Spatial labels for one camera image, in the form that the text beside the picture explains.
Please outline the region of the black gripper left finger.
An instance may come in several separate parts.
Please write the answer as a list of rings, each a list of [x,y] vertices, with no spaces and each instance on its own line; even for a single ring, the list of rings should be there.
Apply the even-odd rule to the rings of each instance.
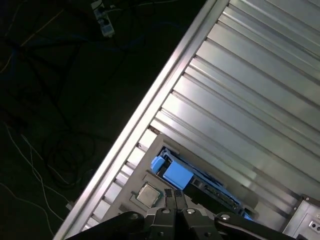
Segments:
[[[127,211],[69,237],[69,240],[172,240],[175,237],[176,199],[164,190],[164,207],[149,209],[146,216]]]

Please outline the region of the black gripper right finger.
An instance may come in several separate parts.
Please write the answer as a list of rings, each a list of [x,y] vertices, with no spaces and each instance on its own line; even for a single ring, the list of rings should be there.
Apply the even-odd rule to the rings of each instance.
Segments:
[[[175,191],[178,220],[186,240],[292,240],[293,238],[232,212],[221,212],[209,218],[199,209],[187,205],[181,190]]]

